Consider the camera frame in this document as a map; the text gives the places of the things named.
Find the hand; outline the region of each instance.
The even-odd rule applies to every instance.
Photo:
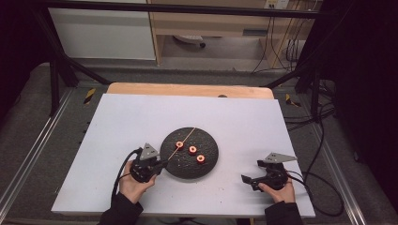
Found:
[[[124,175],[130,173],[131,165],[132,161],[128,161],[126,163],[126,167],[123,172]],[[155,185],[155,179],[156,175],[153,175],[147,183],[140,183],[132,178],[131,175],[125,175],[119,181],[119,191],[132,203],[137,203],[141,199],[141,196],[143,196],[144,192]]]
[[[295,189],[293,188],[292,179],[287,179],[286,185],[280,190],[274,190],[266,184],[260,183],[258,187],[268,193],[275,203],[284,201],[285,203],[295,203],[296,195]]]

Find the gray floor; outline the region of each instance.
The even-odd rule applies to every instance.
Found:
[[[94,67],[93,70],[103,77],[118,82],[239,84],[248,86],[268,83],[283,74],[282,71],[268,71],[257,74],[247,72],[253,69],[252,65],[256,65],[254,62],[258,63],[258,59],[262,54],[261,50],[258,51],[259,46],[256,41],[242,40],[240,48],[238,48],[238,40],[229,39],[229,43],[233,43],[230,49],[227,48],[228,46],[224,46],[213,52],[210,48],[212,45],[217,46],[217,41],[221,41],[219,43],[220,46],[226,45],[228,41],[219,37],[212,37],[206,46],[208,48],[206,49],[206,51],[208,50],[207,53],[195,53],[201,50],[197,50],[196,48],[198,47],[196,46],[178,43],[172,38],[167,41],[169,41],[169,45],[165,49],[165,60],[163,65],[159,67],[143,63],[145,66],[138,68],[133,68],[133,66],[123,68],[113,66],[108,68]],[[222,54],[222,49],[228,49],[231,52]],[[191,62],[187,59],[189,55],[193,59]],[[225,57],[228,59],[228,57],[223,55],[244,55],[249,60],[239,65],[237,63],[239,62],[239,57],[232,64],[222,63],[223,59],[221,59],[219,64],[223,65],[223,67],[217,64],[213,65],[213,67],[211,63],[214,61],[213,58]],[[266,68],[267,62],[263,63],[263,67]],[[79,149],[79,142],[84,138],[84,130],[88,128],[87,122],[91,120],[101,94],[106,91],[106,86],[94,84],[82,74],[79,77],[83,80],[82,85],[73,91],[68,107],[65,109],[51,138],[43,148],[20,194],[10,208],[7,219],[26,218],[35,221],[46,219],[51,221],[49,224],[54,224],[56,220],[98,220],[98,217],[65,217],[53,214],[50,211],[56,198],[55,191],[62,186],[71,162]],[[284,116],[306,115],[303,107],[287,105],[284,102],[285,94],[290,94],[294,101],[308,99],[307,95],[299,97],[295,94],[293,88],[295,82],[296,80],[293,79],[273,90],[275,97],[280,101]],[[97,87],[96,94],[89,105],[84,105],[85,95],[92,85]],[[35,69],[22,92],[21,100],[11,109],[7,119],[0,127],[0,168],[2,171],[0,193],[6,191],[9,182],[11,182],[12,177],[23,163],[24,157],[29,152],[48,119],[50,111],[49,86],[48,69],[46,67]],[[351,186],[367,223],[398,224],[397,214],[391,208],[389,201],[379,188],[368,167],[365,164],[357,163],[353,159],[352,148],[345,137],[346,135],[339,120],[330,117],[324,122],[325,135],[330,148],[342,167],[344,176],[349,186]],[[303,171],[306,171],[318,146],[314,129],[311,126],[307,126],[291,131],[289,134],[298,156],[298,164]],[[316,161],[313,172],[321,175],[331,183],[333,182],[322,155]],[[314,192],[314,203],[317,206],[328,212],[335,212],[338,209],[339,201],[329,187],[312,178],[309,179],[309,184]],[[264,220],[261,218],[258,218],[255,222],[256,224],[264,224]],[[347,213],[339,217],[327,217],[316,212],[315,218],[306,218],[305,222],[308,224],[351,224]]]

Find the aluminum rail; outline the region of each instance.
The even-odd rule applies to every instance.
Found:
[[[300,99],[301,104],[303,105],[305,112],[311,115],[309,99],[307,99],[303,95],[299,95],[298,97]],[[322,130],[320,125],[312,124],[312,126],[316,138],[320,141],[322,136]],[[322,150],[323,150],[322,156],[324,157],[325,162],[329,168],[330,175],[334,181],[334,184],[336,185],[336,188],[339,190],[339,192],[343,197],[345,211],[348,214],[351,223],[353,225],[366,225],[366,220],[360,210],[360,206],[358,205],[357,200],[355,199],[355,196],[352,193],[351,188],[345,179],[343,171],[340,168],[339,163],[337,162],[335,156],[333,155],[333,152],[331,151],[326,138],[323,141]]]
[[[0,198],[0,224],[2,224],[3,220],[6,218],[6,215],[11,208],[11,205],[17,198],[18,193],[22,189],[24,182],[26,181],[29,173],[32,171],[33,166],[38,160],[41,151],[43,150],[45,144],[53,133],[56,124],[58,123],[61,115],[68,105],[69,98],[73,93],[73,90],[74,88],[69,88],[65,92],[65,94],[61,98],[58,111],[55,113],[55,115],[48,119],[46,125],[38,135],[38,138],[36,139],[35,143],[33,144],[26,158],[24,159],[22,165],[20,166],[20,169],[14,175],[14,178],[8,185],[3,196]]]

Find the floor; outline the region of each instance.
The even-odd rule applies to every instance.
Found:
[[[199,46],[180,43],[168,37],[164,60],[159,66],[154,62],[136,61],[108,61],[100,62],[99,65],[90,60],[86,60],[85,65],[110,80],[138,83],[258,86],[286,73],[286,69],[251,73],[262,56],[258,40],[205,37],[205,41],[207,46],[201,49]],[[263,60],[257,69],[268,69],[267,60]],[[63,88],[66,93],[71,92],[70,101],[55,129],[52,130],[51,137],[40,150],[40,155],[36,156],[37,160],[32,162],[35,166],[28,171],[29,176],[25,177],[25,183],[21,185],[18,196],[10,200],[13,205],[6,210],[7,224],[11,224],[12,221],[16,222],[12,224],[56,224],[56,221],[60,221],[58,224],[93,224],[92,221],[98,220],[98,217],[64,217],[50,211],[56,198],[56,191],[62,185],[79,149],[79,142],[84,138],[84,131],[89,126],[87,122],[95,112],[101,93],[106,91],[106,86],[92,82],[83,74],[78,75],[82,80],[78,88],[71,90]],[[14,175],[20,169],[25,157],[29,156],[32,145],[49,120],[51,98],[48,77],[47,67],[38,67],[32,72],[21,99],[10,110],[7,119],[0,127],[2,195],[8,191]],[[287,117],[307,115],[305,102],[309,100],[309,96],[296,95],[294,91],[296,81],[292,79],[273,90],[275,97],[280,101],[286,120]],[[90,104],[84,105],[85,95],[91,87],[97,88],[96,94]],[[286,104],[286,94],[290,95],[296,105]],[[325,104],[328,101],[327,97],[321,98],[321,103]],[[324,120],[324,126],[326,137],[324,148],[332,150],[365,222],[353,222],[349,217],[350,212],[343,212],[338,217],[327,217],[316,212],[316,218],[306,218],[304,221],[307,224],[398,224],[396,212],[391,208],[367,166],[354,160],[350,141],[344,135],[344,128],[338,118],[328,117]],[[289,132],[299,158],[299,166],[303,171],[307,170],[319,145],[318,130],[319,125],[311,124]],[[328,155],[325,153],[319,155],[313,172],[322,175],[331,183],[335,182],[328,164]],[[313,187],[314,203],[325,211],[335,213],[340,203],[333,190],[317,179],[310,179],[309,184]],[[255,224],[265,224],[265,222],[262,218],[257,218]]]

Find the metal frame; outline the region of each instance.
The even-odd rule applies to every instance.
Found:
[[[76,86],[79,82],[74,74],[73,68],[80,70],[85,75],[93,78],[102,84],[112,82],[103,79],[100,75],[69,58],[57,38],[56,31],[49,27],[49,19],[43,16],[44,8],[74,8],[90,10],[115,10],[115,11],[145,11],[145,12],[173,12],[173,13],[193,13],[193,14],[213,14],[213,15],[235,15],[235,16],[256,16],[256,17],[282,17],[282,18],[302,18],[302,19],[330,19],[338,16],[338,11],[295,11],[295,10],[275,10],[266,8],[247,8],[247,7],[206,7],[206,6],[184,6],[184,5],[162,5],[162,4],[137,4],[137,3],[111,3],[111,2],[87,2],[87,1],[66,1],[66,0],[35,0],[26,1],[33,18],[47,38],[46,44],[50,45],[51,55],[53,56],[52,77],[59,74],[67,86]],[[57,83],[52,82],[52,111],[53,114],[58,108],[59,94],[57,93]]]
[[[133,4],[133,3],[107,3],[107,2],[83,2],[83,1],[65,1],[65,0],[36,0],[28,2],[33,18],[46,37],[46,42],[50,45],[51,56],[51,76],[52,76],[52,117],[47,122],[45,128],[40,133],[37,141],[33,145],[29,154],[26,156],[21,168],[17,171],[14,179],[11,181],[8,189],[0,199],[0,223],[6,217],[6,214],[21,190],[24,181],[33,168],[38,156],[51,135],[54,126],[59,120],[62,112],[65,110],[72,90],[69,90],[59,100],[58,75],[64,79],[67,86],[77,86],[79,84],[72,68],[78,69],[87,76],[103,84],[110,84],[110,81],[101,78],[100,75],[92,72],[88,68],[80,65],[69,58],[63,51],[62,45],[57,39],[56,33],[50,28],[48,20],[43,16],[44,8],[75,8],[92,10],[116,10],[116,11],[146,11],[146,12],[173,12],[173,13],[194,13],[194,14],[216,14],[216,15],[236,15],[236,16],[256,16],[256,17],[283,17],[283,18],[303,18],[303,19],[330,19],[337,16],[336,11],[316,12],[316,11],[293,11],[293,10],[272,10],[259,8],[240,8],[240,7],[202,7],[202,6],[181,6],[181,5],[156,5],[156,4]],[[273,82],[268,87],[273,88],[277,83],[284,83],[293,76],[288,76]],[[333,174],[333,178],[344,196],[346,211],[353,224],[365,224],[363,215],[358,204],[351,193],[345,178],[335,161],[333,154],[326,143],[325,157],[328,166]]]

